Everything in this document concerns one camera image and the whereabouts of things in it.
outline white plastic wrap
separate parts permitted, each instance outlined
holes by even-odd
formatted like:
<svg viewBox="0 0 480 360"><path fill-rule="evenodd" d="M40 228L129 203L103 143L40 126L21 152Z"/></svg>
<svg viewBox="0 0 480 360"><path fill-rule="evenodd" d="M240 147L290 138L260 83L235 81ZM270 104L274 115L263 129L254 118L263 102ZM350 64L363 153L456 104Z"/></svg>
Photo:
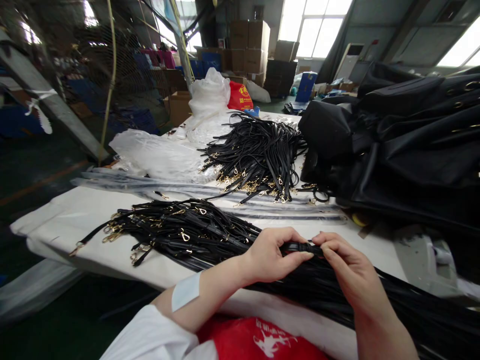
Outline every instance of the white plastic wrap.
<svg viewBox="0 0 480 360"><path fill-rule="evenodd" d="M33 315L66 292L84 272L45 259L0 288L0 326Z"/></svg>
<svg viewBox="0 0 480 360"><path fill-rule="evenodd" d="M261 103L271 103L270 94L264 88L258 86L253 81L247 80L246 89L252 100L261 102Z"/></svg>
<svg viewBox="0 0 480 360"><path fill-rule="evenodd" d="M232 131L230 126L224 124L238 123L241 120L236 116L230 119L230 116L230 113L216 113L197 123L196 127L187 126L186 137L192 144L197 144L199 148L204 148L214 137L225 135Z"/></svg>
<svg viewBox="0 0 480 360"><path fill-rule="evenodd" d="M195 147L141 130L128 129L110 142L121 159L151 178L206 184L216 178L213 168L199 173L204 159Z"/></svg>
<svg viewBox="0 0 480 360"><path fill-rule="evenodd" d="M204 79L195 80L191 85L191 100L188 103L194 117L191 125L215 112L228 111L229 101L230 80L213 67L209 68Z"/></svg>

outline blue container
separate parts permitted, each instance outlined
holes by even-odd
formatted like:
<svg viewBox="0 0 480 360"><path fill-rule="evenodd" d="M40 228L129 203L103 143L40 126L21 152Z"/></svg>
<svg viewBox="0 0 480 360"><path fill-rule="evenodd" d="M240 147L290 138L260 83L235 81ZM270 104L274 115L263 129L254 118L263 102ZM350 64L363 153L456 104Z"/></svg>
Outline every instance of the blue container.
<svg viewBox="0 0 480 360"><path fill-rule="evenodd" d="M193 70L195 79L203 79L205 77L204 64L200 60L190 60L190 66Z"/></svg>
<svg viewBox="0 0 480 360"><path fill-rule="evenodd" d="M92 113L99 114L103 112L105 114L107 94L94 82L87 78L69 79L68 85Z"/></svg>
<svg viewBox="0 0 480 360"><path fill-rule="evenodd" d="M303 75L301 76L300 85L298 86L298 93L296 95L295 101L303 103L310 99L312 89L315 85L315 80L317 80L316 72L307 71L303 73Z"/></svg>
<svg viewBox="0 0 480 360"><path fill-rule="evenodd" d="M222 57L216 52L202 52L203 72L207 74L210 68L215 68L218 72L222 71Z"/></svg>
<svg viewBox="0 0 480 360"><path fill-rule="evenodd" d="M4 138L26 138L32 134L43 134L44 130L37 117L23 105L6 105L0 109L0 134Z"/></svg>
<svg viewBox="0 0 480 360"><path fill-rule="evenodd" d="M120 108L116 113L111 112L108 127L115 133L122 133L127 129L143 130L154 135L160 133L150 110L133 106Z"/></svg>
<svg viewBox="0 0 480 360"><path fill-rule="evenodd" d="M295 101L297 103L306 103L310 101L310 96L312 95L312 90L310 91L299 91L296 93Z"/></svg>

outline blue box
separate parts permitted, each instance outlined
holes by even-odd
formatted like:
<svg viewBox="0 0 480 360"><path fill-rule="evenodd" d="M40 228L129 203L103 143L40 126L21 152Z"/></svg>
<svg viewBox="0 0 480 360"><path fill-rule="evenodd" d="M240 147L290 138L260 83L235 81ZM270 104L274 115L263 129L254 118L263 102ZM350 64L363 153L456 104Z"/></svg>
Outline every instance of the blue box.
<svg viewBox="0 0 480 360"><path fill-rule="evenodd" d="M310 88L310 91L299 91L296 93L295 101L297 103L306 103L310 101L311 95L312 95L312 88Z"/></svg>
<svg viewBox="0 0 480 360"><path fill-rule="evenodd" d="M216 52L202 52L203 71L205 75L210 68L215 68L218 72L222 71L222 56Z"/></svg>
<svg viewBox="0 0 480 360"><path fill-rule="evenodd" d="M304 72L303 75L301 76L300 85L298 86L298 92L311 93L315 85L315 80L317 80L316 72L312 72L312 71Z"/></svg>
<svg viewBox="0 0 480 360"><path fill-rule="evenodd" d="M203 79L205 77L204 64L200 60L190 60L190 66L193 70L195 79Z"/></svg>

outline red bag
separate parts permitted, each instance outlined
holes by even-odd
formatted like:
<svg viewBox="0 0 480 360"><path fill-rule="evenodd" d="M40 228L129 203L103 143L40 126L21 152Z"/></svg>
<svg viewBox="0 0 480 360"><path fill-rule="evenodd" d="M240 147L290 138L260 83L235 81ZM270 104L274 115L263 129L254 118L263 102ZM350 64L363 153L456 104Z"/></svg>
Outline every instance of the red bag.
<svg viewBox="0 0 480 360"><path fill-rule="evenodd" d="M219 360L327 360L316 346L258 317L210 321L199 336L213 340Z"/></svg>
<svg viewBox="0 0 480 360"><path fill-rule="evenodd" d="M254 103L245 85L230 81L230 102L228 103L228 108L241 111L254 108Z"/></svg>

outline green floor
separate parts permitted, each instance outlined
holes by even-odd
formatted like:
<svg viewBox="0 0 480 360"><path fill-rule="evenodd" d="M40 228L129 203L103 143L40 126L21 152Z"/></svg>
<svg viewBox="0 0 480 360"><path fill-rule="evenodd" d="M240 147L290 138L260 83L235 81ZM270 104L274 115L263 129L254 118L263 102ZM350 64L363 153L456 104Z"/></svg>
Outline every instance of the green floor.
<svg viewBox="0 0 480 360"><path fill-rule="evenodd" d="M273 99L272 103L255 105L266 112L281 113L284 103L292 100ZM154 116L162 133L171 129L161 112ZM94 116L84 123L99 139L102 119ZM42 260L27 249L24 238L10 232L9 225L70 190L70 180L95 165L87 161L66 129L56 123L52 127L51 135L0 142L0 276L7 276L7 283ZM114 135L108 131L107 144ZM86 275L36 315L0 329L1 358L98 359L155 295L142 283Z"/></svg>

